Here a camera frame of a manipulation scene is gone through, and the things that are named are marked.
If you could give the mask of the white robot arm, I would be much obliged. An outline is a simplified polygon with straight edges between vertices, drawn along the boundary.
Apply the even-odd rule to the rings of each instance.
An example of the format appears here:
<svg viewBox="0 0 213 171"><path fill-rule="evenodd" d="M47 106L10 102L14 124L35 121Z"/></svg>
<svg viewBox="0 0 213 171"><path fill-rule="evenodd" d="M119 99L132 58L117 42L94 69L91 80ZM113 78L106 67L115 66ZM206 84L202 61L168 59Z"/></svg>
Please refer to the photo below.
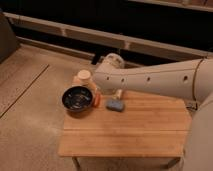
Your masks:
<svg viewBox="0 0 213 171"><path fill-rule="evenodd" d="M108 54L93 74L102 89L123 89L195 101L180 171L213 171L213 58L124 69Z"/></svg>

